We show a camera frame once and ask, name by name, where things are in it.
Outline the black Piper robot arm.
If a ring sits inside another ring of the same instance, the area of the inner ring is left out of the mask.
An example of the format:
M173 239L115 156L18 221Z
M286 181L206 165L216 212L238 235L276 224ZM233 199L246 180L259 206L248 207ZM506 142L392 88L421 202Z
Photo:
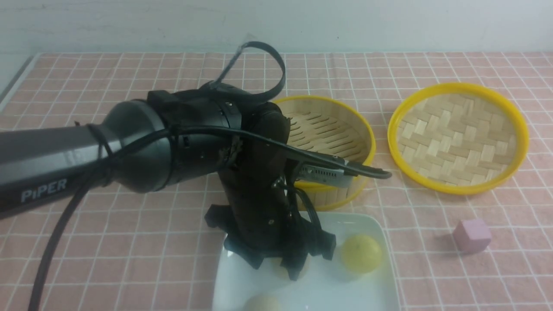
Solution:
M299 214L296 197L307 197L293 182L301 165L321 160L286 146L290 126L268 97L224 87L150 91L117 104L100 124L4 132L1 219L70 197L49 262L90 189L117 182L144 194L217 173L228 204L210 206L207 226L223 230L225 248L253 268L279 258L295 281L308 256L332 260L336 237L310 203L309 219Z

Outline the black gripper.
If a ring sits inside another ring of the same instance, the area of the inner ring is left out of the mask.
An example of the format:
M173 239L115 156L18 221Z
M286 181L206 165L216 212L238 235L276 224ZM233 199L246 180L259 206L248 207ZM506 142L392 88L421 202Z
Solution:
M308 255L331 260L336 237L322 230L310 199L293 183L303 165L327 167L336 157L310 152L318 159L299 158L258 139L227 139L219 177L229 204L212 205L205 216L209 227L227 233L224 248L255 270L265 258L282 258L290 281L298 281Z

